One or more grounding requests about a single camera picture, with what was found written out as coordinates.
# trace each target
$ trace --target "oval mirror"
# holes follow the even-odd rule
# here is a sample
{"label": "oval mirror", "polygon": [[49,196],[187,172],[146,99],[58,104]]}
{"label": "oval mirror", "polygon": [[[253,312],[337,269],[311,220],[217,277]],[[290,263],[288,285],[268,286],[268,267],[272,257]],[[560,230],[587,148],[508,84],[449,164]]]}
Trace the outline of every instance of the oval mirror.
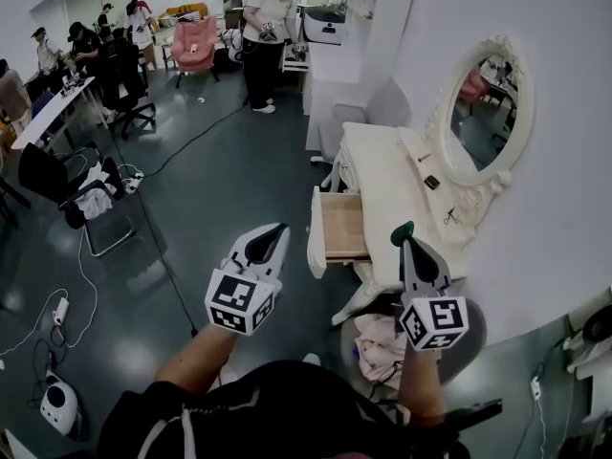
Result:
{"label": "oval mirror", "polygon": [[513,133],[519,93],[513,66],[503,55],[491,54],[470,70],[446,137],[457,170],[469,175],[495,161]]}

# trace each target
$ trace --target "ornate mirror frame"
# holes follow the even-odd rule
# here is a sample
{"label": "ornate mirror frame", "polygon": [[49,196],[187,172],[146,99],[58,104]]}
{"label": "ornate mirror frame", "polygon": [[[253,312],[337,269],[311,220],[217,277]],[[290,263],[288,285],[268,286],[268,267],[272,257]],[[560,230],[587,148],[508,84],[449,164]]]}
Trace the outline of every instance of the ornate mirror frame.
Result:
{"label": "ornate mirror frame", "polygon": [[[502,55],[513,67],[518,87],[514,129],[499,156],[482,171],[467,174],[453,164],[448,153],[448,131],[455,101],[463,83],[481,60]],[[532,133],[536,94],[527,63],[515,39],[496,36],[480,42],[457,65],[437,109],[425,128],[425,140],[440,169],[451,183],[457,214],[465,226],[476,227],[484,219],[493,197],[512,182],[511,169],[520,157]]]}

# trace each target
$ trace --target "charger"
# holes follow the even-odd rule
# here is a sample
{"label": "charger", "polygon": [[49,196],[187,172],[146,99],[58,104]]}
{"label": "charger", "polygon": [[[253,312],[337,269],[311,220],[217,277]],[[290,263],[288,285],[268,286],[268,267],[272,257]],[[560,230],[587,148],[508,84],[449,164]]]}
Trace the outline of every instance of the charger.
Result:
{"label": "charger", "polygon": [[62,297],[59,300],[57,309],[53,311],[55,326],[62,326],[64,324],[64,319],[66,318],[66,314],[68,313],[69,307],[70,307],[70,302],[68,302],[68,298]]}

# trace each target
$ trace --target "white sneaker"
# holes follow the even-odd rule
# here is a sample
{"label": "white sneaker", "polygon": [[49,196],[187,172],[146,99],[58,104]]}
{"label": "white sneaker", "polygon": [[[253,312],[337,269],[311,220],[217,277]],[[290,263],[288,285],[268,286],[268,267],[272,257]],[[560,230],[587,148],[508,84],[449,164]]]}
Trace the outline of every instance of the white sneaker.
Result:
{"label": "white sneaker", "polygon": [[276,107],[273,105],[267,105],[263,109],[253,109],[253,112],[261,112],[262,114],[273,114],[276,112]]}
{"label": "white sneaker", "polygon": [[321,367],[321,359],[317,354],[308,354],[302,362],[311,363],[317,367]]}

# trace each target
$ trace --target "white vanity table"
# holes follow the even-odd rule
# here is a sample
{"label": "white vanity table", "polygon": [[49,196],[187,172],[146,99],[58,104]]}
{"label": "white vanity table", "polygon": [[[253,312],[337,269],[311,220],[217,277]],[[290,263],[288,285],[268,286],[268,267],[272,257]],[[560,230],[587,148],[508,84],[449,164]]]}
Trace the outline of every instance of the white vanity table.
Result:
{"label": "white vanity table", "polygon": [[[512,65],[519,87],[518,114],[506,146],[479,170],[450,130],[450,121],[470,70],[491,54],[503,55]],[[453,280],[468,276],[470,241],[493,197],[511,183],[510,170],[531,133],[534,106],[533,85],[518,49],[509,39],[496,38],[480,43],[459,64],[422,132],[344,124],[331,193],[315,187],[308,242],[308,262],[316,278],[323,277],[328,264],[352,263],[362,281],[334,316],[334,325],[380,294],[402,289],[400,250],[390,236],[408,221],[414,222],[415,237],[445,258]],[[440,182],[437,188],[424,184],[429,176]],[[344,193],[337,193],[340,180],[347,187]]]}

